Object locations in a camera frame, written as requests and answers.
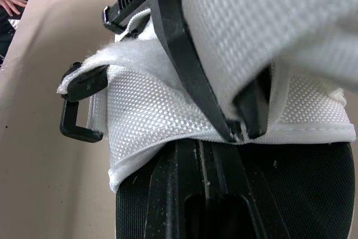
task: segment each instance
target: white woven fabric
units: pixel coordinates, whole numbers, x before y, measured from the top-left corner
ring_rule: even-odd
[[[86,72],[88,66],[110,64],[108,88],[91,97],[88,127],[109,138],[113,191],[165,142],[181,138],[222,142],[182,88],[159,41],[153,40],[148,31],[149,40],[111,44],[88,58],[80,68]],[[66,90],[68,77],[59,91]],[[343,104],[329,96],[325,85],[321,79],[290,74],[289,68],[278,62],[272,78],[268,133],[254,141],[237,143],[353,141],[354,127]]]
[[[205,74],[230,118],[236,117],[232,108],[236,94],[284,49],[282,58],[290,65],[295,62],[350,88],[358,85],[358,39],[344,39],[352,37],[349,33],[357,29],[357,19],[346,21],[350,27],[345,26],[345,32],[334,31],[344,28],[343,18],[357,18],[358,0],[182,0],[182,4]],[[327,30],[334,23],[338,25]],[[328,40],[322,38],[327,31]],[[306,37],[312,43],[317,35],[325,46],[306,46]]]
[[[267,133],[237,141],[265,144],[352,142],[343,91],[357,86],[358,0],[182,0],[201,64],[229,118],[236,94],[274,60]],[[109,64],[109,86],[91,98],[88,127],[110,141],[116,191],[165,142],[222,141],[192,102],[150,22],[138,40],[109,45],[66,76]]]

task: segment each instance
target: black plastic buckle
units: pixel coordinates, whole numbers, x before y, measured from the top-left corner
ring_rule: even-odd
[[[103,10],[103,25],[112,32],[121,34],[126,29],[126,26],[133,15],[148,7],[148,0],[117,0],[114,5],[107,6]]]
[[[81,63],[74,63],[63,78],[80,68],[81,65]],[[81,74],[69,84],[68,93],[62,95],[64,102],[60,131],[64,136],[91,143],[102,140],[103,134],[76,126],[76,122],[79,101],[98,93],[108,86],[107,68],[107,65],[103,65]]]

